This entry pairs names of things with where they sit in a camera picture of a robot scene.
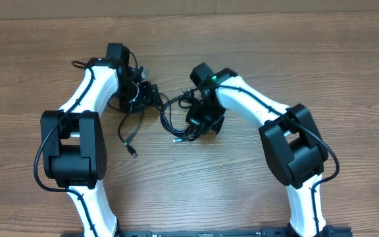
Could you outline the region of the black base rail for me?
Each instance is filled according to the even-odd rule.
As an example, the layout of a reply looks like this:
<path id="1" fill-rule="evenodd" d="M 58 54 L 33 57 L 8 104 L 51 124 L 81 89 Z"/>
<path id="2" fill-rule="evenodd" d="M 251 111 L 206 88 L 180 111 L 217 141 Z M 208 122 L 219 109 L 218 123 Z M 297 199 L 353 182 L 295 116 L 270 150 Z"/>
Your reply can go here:
<path id="1" fill-rule="evenodd" d="M 62 237 L 82 237 L 80 234 L 61 234 Z M 124 237 L 289 237 L 298 236 L 291 227 L 264 227 L 260 230 L 206 230 L 180 232 L 150 232 L 148 230 L 120 231 L 115 236 Z M 325 226 L 320 236 L 352 237 L 351 227 Z"/>

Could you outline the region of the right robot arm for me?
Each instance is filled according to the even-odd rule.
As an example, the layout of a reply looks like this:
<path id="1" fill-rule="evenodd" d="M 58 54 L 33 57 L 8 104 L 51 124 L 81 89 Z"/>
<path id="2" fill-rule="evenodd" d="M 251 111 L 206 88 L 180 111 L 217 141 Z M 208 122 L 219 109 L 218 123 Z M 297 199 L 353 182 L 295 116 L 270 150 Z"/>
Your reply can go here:
<path id="1" fill-rule="evenodd" d="M 259 130 L 266 163 L 286 187 L 291 209 L 289 228 L 295 236 L 329 236 L 320 204 L 320 184 L 328 152 L 308 108 L 277 103 L 249 86 L 236 72 L 213 72 L 196 66 L 190 78 L 201 92 L 186 120 L 200 136 L 218 133 L 224 114 L 232 110 Z"/>

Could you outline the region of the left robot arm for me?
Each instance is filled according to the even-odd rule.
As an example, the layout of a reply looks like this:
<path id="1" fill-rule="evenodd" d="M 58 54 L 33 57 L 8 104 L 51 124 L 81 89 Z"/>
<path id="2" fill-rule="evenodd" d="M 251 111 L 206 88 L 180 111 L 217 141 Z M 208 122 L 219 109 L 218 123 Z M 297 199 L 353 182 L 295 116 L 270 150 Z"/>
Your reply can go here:
<path id="1" fill-rule="evenodd" d="M 103 183 L 107 149 L 100 118 L 105 107 L 113 97 L 126 114 L 163 103 L 144 68 L 130 66 L 134 57 L 125 45 L 109 43 L 104 57 L 75 61 L 85 72 L 82 83 L 64 105 L 41 116 L 35 180 L 44 190 L 70 196 L 84 226 L 82 236 L 122 235 Z"/>

